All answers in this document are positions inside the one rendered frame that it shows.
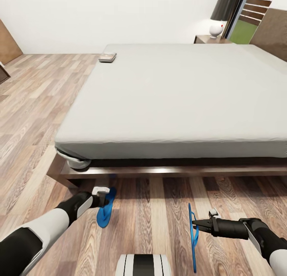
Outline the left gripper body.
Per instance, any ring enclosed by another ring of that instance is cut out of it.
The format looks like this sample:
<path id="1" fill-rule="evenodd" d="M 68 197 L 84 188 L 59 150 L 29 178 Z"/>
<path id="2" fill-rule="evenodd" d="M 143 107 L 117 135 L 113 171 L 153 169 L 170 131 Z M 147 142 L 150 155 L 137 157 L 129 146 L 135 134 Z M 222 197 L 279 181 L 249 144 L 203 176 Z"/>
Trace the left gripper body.
<path id="1" fill-rule="evenodd" d="M 96 208 L 96 207 L 103 208 L 103 207 L 105 207 L 104 204 L 105 204 L 106 197 L 97 196 L 97 195 L 94 195 L 94 197 L 95 197 L 96 201 L 95 201 L 95 204 L 92 206 L 92 208 Z"/>

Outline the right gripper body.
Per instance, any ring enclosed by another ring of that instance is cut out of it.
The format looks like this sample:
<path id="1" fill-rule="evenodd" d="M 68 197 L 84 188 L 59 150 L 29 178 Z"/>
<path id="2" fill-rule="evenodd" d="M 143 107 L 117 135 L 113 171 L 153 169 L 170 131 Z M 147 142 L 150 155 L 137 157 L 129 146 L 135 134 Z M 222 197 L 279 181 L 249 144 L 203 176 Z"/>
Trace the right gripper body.
<path id="1" fill-rule="evenodd" d="M 238 239 L 232 222 L 234 220 L 216 219 L 216 217 L 211 217 L 211 219 L 213 223 L 212 231 L 214 232 L 214 237 Z"/>

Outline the sandal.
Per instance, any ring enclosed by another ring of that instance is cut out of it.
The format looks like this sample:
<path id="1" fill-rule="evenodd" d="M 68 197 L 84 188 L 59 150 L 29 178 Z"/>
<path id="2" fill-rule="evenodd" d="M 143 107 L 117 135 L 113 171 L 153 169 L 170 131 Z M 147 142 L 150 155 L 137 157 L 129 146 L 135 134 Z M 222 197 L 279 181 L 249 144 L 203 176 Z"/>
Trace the sandal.
<path id="1" fill-rule="evenodd" d="M 106 194 L 106 199 L 109 200 L 109 204 L 103 208 L 100 208 L 97 214 L 97 223 L 100 227 L 104 228 L 108 225 L 111 217 L 113 201 L 116 195 L 116 189 L 110 187 L 110 192 Z"/>
<path id="2" fill-rule="evenodd" d="M 199 226 L 196 225 L 196 235 L 195 238 L 193 237 L 193 224 L 192 224 L 192 215 L 194 214 L 194 212 L 191 211 L 191 204 L 189 203 L 189 220 L 190 220 L 190 230 L 191 230 L 191 244 L 192 244 L 192 254 L 193 254 L 193 269 L 194 269 L 194 273 L 197 273 L 196 270 L 196 259 L 195 259 L 195 246 L 197 244 L 198 241 L 198 237 L 199 237 Z"/>

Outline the hardback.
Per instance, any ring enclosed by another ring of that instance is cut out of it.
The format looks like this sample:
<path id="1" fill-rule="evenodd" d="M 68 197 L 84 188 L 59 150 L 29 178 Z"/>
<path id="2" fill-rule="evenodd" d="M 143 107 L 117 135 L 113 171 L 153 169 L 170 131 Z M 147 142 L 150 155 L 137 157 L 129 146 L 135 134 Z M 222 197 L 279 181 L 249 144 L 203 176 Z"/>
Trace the hardback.
<path id="1" fill-rule="evenodd" d="M 104 53 L 99 58 L 99 61 L 101 61 L 101 62 L 112 62 L 114 60 L 114 58 L 116 57 L 116 55 L 117 55 L 116 53 Z"/>

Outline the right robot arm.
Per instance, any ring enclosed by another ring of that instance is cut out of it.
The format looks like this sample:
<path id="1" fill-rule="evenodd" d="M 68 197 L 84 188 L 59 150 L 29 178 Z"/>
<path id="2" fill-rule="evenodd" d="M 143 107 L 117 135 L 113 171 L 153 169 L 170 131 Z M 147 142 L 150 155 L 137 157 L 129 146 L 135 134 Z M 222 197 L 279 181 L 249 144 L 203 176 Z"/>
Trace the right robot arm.
<path id="1" fill-rule="evenodd" d="M 265 258 L 276 276 L 287 276 L 287 240 L 279 238 L 259 218 L 240 218 L 239 221 L 222 219 L 214 207 L 209 210 L 210 219 L 192 221 L 193 229 L 207 232 L 214 237 L 250 239 Z"/>

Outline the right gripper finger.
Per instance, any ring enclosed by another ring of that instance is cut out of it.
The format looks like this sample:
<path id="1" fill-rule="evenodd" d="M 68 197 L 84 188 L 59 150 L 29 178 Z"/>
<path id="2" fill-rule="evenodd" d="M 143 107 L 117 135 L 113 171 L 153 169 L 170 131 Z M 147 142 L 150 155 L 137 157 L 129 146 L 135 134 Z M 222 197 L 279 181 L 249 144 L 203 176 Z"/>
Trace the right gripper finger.
<path id="1" fill-rule="evenodd" d="M 193 229 L 196 229 L 196 225 L 193 225 Z M 199 231 L 207 232 L 210 233 L 211 235 L 213 234 L 211 228 L 208 227 L 199 226 Z"/>
<path id="2" fill-rule="evenodd" d="M 203 227 L 208 227 L 208 228 L 211 228 L 211 230 L 212 230 L 212 226 L 213 226 L 211 217 L 210 217 L 210 219 L 194 220 L 194 221 L 192 221 L 192 224 L 198 225 L 198 226 L 203 226 Z M 212 235 L 214 236 L 214 232 Z"/>

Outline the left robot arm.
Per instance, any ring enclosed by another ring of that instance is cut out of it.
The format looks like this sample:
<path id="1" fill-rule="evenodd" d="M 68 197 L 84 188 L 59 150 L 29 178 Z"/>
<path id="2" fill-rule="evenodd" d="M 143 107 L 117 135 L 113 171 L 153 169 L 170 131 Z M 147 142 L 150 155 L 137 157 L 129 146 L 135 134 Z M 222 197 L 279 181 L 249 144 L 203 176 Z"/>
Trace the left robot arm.
<path id="1" fill-rule="evenodd" d="M 109 204 L 99 193 L 109 187 L 95 186 L 93 192 L 80 190 L 57 208 L 25 223 L 0 239 L 0 276 L 26 276 L 70 225 L 88 208 Z"/>

